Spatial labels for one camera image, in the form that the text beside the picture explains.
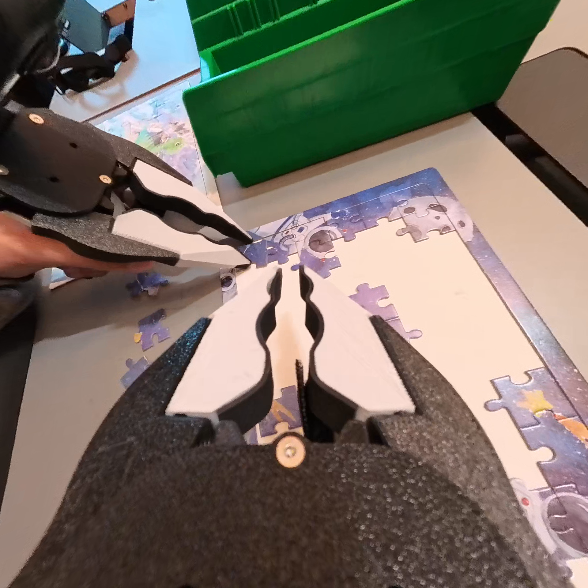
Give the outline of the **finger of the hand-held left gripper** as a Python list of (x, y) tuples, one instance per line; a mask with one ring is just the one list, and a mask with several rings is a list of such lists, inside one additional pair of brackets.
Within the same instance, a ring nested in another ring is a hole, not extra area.
[(139, 207), (158, 215), (177, 213), (192, 223), (213, 229), (241, 245), (252, 237), (206, 194), (160, 169), (136, 159), (128, 172), (128, 187)]
[(217, 270), (251, 265), (238, 248), (201, 233), (178, 231), (144, 210), (132, 210), (117, 216), (112, 234), (177, 254), (176, 267), (179, 268)]

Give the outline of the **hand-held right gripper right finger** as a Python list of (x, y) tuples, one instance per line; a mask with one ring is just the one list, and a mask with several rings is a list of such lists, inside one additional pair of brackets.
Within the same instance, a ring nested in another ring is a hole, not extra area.
[(311, 413), (335, 433), (351, 420), (415, 413), (371, 315), (311, 269), (299, 269), (312, 336), (306, 392)]

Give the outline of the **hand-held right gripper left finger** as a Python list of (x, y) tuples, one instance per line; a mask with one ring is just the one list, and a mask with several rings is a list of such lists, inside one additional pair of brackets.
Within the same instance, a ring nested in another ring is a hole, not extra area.
[(186, 415), (236, 423), (248, 432), (269, 413), (274, 394), (267, 341), (276, 328), (281, 268), (255, 270), (238, 295), (210, 317), (166, 408)]

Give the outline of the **joined satellite puzzle pieces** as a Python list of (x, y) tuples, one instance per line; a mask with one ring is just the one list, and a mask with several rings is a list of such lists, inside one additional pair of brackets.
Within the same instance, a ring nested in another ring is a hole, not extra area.
[(399, 313), (389, 300), (390, 295), (385, 285), (371, 287), (368, 283), (359, 284), (349, 298), (370, 314), (381, 317), (404, 340), (411, 341), (422, 337), (421, 330), (404, 328)]

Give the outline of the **space puzzle board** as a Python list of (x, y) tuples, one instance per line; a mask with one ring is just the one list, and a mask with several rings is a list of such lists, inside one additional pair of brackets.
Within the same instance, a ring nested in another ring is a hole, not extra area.
[(331, 240), (345, 295), (385, 285), (408, 341), (445, 376), (495, 445), (518, 503), (564, 575), (587, 587), (587, 382), (434, 168), (259, 224), (253, 269), (283, 268), (275, 392), (295, 385), (311, 337), (299, 254)]

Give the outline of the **purple helmet-part puzzle piece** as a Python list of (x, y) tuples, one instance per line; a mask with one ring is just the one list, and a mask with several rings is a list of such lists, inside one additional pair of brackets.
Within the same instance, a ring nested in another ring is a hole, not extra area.
[(291, 266), (290, 270), (297, 271), (301, 266), (311, 269), (323, 278), (330, 276), (331, 270), (341, 267), (339, 258), (334, 255), (327, 257), (326, 254), (334, 250), (331, 240), (310, 240), (299, 254), (299, 263)]

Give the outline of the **person's left forearm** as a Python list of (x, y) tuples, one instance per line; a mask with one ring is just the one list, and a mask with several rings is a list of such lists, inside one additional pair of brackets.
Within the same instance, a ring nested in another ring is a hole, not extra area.
[(1, 330), (34, 303), (40, 291), (36, 274), (1, 278)]

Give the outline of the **person's left hand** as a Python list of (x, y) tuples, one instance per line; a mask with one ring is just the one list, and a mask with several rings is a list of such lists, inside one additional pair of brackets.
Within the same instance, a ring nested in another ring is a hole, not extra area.
[(152, 262), (113, 263), (76, 254), (65, 244), (38, 236), (19, 218), (1, 214), (1, 278), (20, 279), (48, 268), (60, 268), (74, 279), (109, 272), (144, 272)]

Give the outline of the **purple star-marked puzzle piece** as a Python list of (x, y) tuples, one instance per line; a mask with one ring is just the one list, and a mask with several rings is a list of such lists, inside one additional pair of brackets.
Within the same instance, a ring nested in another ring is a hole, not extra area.
[(134, 342), (141, 346), (143, 352), (151, 349), (156, 342), (162, 343), (171, 337), (169, 328), (163, 324), (165, 319), (166, 310), (160, 308), (138, 321)]

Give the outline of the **comet print puzzle piece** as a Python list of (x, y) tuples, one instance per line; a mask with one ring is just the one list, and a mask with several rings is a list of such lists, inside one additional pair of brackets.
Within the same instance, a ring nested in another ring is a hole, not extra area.
[(247, 445), (267, 445), (284, 433), (303, 433), (298, 389), (284, 387), (273, 399), (269, 413), (245, 434)]

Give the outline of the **blue puzzle piece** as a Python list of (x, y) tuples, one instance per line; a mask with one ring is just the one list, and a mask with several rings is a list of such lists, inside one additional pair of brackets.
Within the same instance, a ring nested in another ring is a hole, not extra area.
[(138, 359), (127, 358), (125, 361), (126, 372), (120, 378), (121, 385), (127, 390), (151, 365), (146, 356)]

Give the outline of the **dark grey box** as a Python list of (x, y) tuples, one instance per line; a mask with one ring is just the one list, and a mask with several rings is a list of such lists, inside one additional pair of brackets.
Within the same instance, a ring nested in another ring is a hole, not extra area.
[(61, 36), (81, 52), (99, 53), (123, 35), (132, 46), (136, 1), (65, 1)]

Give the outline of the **green plastic bin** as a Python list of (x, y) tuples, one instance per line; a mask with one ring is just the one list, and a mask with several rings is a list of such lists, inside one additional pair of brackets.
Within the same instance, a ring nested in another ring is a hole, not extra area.
[(250, 187), (495, 102), (558, 1), (187, 1), (183, 103)]

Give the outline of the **black loop-handled tool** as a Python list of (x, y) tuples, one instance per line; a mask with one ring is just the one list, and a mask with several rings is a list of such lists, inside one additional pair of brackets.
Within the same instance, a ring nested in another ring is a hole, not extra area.
[(104, 80), (112, 79), (118, 65), (127, 61), (131, 49), (130, 40), (120, 34), (101, 55), (85, 52), (60, 57), (49, 74), (49, 80), (61, 94), (67, 90), (85, 92)]

